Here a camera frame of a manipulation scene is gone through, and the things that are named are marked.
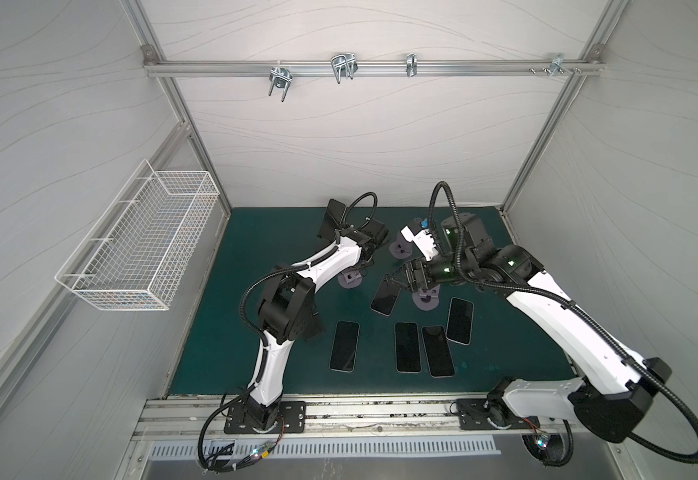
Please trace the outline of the pink-edged phone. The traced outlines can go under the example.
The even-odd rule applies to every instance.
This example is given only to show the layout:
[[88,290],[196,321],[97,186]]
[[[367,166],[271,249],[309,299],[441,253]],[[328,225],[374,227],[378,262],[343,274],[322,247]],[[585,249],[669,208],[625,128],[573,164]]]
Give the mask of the pink-edged phone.
[[402,291],[402,286],[385,275],[371,301],[370,309],[382,316],[390,317],[395,309],[397,300]]

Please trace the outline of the purple-edged phone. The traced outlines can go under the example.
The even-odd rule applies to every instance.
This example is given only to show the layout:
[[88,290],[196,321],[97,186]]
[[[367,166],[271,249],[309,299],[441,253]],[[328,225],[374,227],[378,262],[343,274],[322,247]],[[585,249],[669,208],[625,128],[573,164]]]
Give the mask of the purple-edged phone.
[[455,375],[445,329],[442,326],[425,326],[422,338],[429,371],[434,378],[449,378]]

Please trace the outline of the teal-edged phone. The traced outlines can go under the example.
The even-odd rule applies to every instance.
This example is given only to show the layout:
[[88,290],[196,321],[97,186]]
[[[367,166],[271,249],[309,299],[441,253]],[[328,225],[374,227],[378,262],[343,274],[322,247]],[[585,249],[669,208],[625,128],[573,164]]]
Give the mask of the teal-edged phone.
[[396,369],[401,373],[422,371],[418,326],[412,322],[395,324]]

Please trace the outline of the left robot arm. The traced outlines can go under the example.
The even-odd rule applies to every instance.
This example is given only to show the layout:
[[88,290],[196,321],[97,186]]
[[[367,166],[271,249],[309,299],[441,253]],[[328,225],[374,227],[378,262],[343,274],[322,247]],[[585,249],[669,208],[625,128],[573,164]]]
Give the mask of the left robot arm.
[[276,266],[243,294],[240,316],[259,337],[243,406],[257,429],[268,430],[277,419],[294,343],[324,331],[316,307],[318,291],[345,272],[371,266],[388,234],[386,225],[374,218],[354,226],[326,216],[318,233],[324,248],[305,260]]

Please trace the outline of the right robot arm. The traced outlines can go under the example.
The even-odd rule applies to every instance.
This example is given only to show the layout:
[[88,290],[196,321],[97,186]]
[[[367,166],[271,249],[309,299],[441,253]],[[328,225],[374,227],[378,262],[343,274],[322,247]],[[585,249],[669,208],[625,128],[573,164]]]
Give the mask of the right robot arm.
[[443,231],[445,240],[439,242],[428,220],[404,226],[401,238],[421,255],[405,262],[394,280],[413,292],[466,283],[501,295],[565,352],[576,373],[561,381],[501,380],[482,408],[494,427],[508,428],[511,418],[574,421],[607,442],[631,439],[664,458],[698,464],[698,447],[693,453],[674,452],[635,431],[662,395],[698,441],[698,417],[667,386],[672,370],[665,361],[646,358],[615,338],[526,249],[515,244],[497,248],[475,215],[450,217]]

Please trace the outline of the black stand left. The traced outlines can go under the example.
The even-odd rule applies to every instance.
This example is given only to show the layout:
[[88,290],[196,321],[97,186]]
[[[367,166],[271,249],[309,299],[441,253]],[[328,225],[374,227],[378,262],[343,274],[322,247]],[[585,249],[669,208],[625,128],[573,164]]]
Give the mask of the black stand left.
[[305,341],[311,341],[324,334],[325,331],[326,327],[322,321],[321,315],[318,312],[314,312],[310,320],[306,323],[302,339]]

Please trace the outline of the green table mat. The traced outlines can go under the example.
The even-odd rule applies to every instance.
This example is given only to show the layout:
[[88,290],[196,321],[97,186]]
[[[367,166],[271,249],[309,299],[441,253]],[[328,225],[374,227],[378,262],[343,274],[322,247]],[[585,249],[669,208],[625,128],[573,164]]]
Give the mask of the green table mat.
[[[213,264],[170,391],[174,395],[233,394],[250,381],[259,340],[239,317],[243,294],[278,264],[292,264],[324,247],[318,237],[322,208],[238,208],[231,217]],[[317,294],[326,327],[311,341],[297,341],[284,378],[288,394],[384,394],[482,392],[506,377],[565,380],[573,370],[563,350],[532,320],[491,291],[470,285],[445,286],[432,311],[418,309],[403,292],[390,317],[370,309],[382,278],[398,267],[388,247],[374,256],[362,284],[344,289],[337,281]],[[455,375],[434,378],[428,369],[396,369],[395,324],[445,325],[453,298],[474,304],[469,345],[452,344]],[[360,325],[351,373],[330,369],[339,321]]]

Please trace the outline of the metal clamp small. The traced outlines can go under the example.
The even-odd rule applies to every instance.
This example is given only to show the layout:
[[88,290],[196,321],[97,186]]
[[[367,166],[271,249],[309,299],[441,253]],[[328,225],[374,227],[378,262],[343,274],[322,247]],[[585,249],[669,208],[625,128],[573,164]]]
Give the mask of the metal clamp small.
[[415,53],[410,53],[406,56],[406,75],[408,78],[413,78],[417,75],[418,57]]

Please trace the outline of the metal U-bolt clamp centre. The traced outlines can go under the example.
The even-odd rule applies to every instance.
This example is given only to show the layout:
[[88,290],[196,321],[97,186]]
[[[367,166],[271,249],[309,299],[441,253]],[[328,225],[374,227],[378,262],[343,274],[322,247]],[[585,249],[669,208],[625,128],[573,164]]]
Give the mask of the metal U-bolt clamp centre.
[[338,84],[341,84],[343,79],[353,80],[358,71],[356,55],[350,52],[333,56],[330,65]]

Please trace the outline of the metal u-bolt clamp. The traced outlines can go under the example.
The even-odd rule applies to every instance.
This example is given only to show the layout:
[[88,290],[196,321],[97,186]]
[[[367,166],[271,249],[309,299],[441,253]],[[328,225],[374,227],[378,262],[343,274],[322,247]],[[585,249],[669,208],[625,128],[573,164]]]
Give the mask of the metal u-bolt clamp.
[[270,86],[268,95],[272,96],[275,90],[280,90],[281,101],[284,102],[293,82],[291,71],[282,66],[273,67],[270,71],[269,80]]
[[356,55],[350,52],[333,56],[330,65],[338,84],[341,84],[343,79],[353,80],[358,71]]

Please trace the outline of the metal U-bolt clamp left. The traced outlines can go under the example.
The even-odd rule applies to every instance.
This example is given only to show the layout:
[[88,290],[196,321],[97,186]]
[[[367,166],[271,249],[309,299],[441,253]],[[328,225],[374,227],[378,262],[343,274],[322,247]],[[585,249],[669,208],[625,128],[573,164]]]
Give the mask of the metal U-bolt clamp left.
[[282,66],[273,67],[270,71],[269,80],[270,86],[268,95],[272,96],[275,90],[280,90],[281,101],[284,102],[293,82],[291,71]]

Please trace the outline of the metal bracket right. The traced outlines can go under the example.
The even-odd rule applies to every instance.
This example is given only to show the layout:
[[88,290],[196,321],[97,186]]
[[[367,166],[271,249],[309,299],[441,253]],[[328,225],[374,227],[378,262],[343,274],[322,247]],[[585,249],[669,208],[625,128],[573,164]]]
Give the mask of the metal bracket right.
[[577,76],[583,73],[579,67],[570,67],[565,63],[565,57],[562,53],[554,56],[549,65],[541,69],[530,68],[529,72],[534,76],[543,76],[553,78],[555,76]]

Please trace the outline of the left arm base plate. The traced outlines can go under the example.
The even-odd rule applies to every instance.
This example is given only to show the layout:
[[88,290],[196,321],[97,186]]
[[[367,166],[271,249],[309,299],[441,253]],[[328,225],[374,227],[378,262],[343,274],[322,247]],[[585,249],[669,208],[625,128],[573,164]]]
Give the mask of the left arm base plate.
[[246,400],[229,408],[224,433],[303,433],[305,422],[306,403],[303,401],[277,401],[263,406],[255,400]]

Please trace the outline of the aluminium cross rail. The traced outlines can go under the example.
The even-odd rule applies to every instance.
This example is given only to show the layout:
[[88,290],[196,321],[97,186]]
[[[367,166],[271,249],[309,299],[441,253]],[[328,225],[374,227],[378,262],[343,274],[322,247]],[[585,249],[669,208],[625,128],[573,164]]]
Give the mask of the aluminium cross rail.
[[[418,57],[415,77],[486,77],[486,76],[534,76],[530,68],[541,69],[551,59],[542,60],[426,60]],[[581,75],[599,75],[606,68],[603,62],[565,59],[570,67],[579,67]],[[406,75],[406,58],[396,60],[357,60],[356,78],[399,77]],[[163,61],[146,65],[150,77],[164,78],[267,78],[273,67],[289,69],[295,78],[332,77],[329,60],[291,61]]]

